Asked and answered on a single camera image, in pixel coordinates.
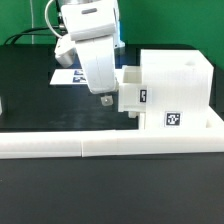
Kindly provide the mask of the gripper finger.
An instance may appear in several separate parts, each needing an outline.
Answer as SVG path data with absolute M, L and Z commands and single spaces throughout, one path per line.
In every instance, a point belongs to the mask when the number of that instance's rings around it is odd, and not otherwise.
M 111 95 L 104 94 L 101 97 L 101 103 L 103 106 L 111 106 L 113 104 L 113 97 Z

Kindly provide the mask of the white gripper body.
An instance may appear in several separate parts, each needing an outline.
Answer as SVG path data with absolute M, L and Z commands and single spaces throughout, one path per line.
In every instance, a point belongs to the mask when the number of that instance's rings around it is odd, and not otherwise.
M 90 92 L 101 94 L 114 91 L 116 80 L 113 37 L 78 41 L 76 50 Z

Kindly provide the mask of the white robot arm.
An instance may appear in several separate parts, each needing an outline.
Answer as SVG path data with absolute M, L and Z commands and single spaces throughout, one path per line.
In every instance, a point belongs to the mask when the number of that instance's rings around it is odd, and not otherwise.
M 113 104 L 117 89 L 115 49 L 119 46 L 117 0 L 75 0 L 61 6 L 67 33 L 60 37 L 55 58 L 69 68 L 75 55 L 92 94 L 101 94 L 103 106 Z

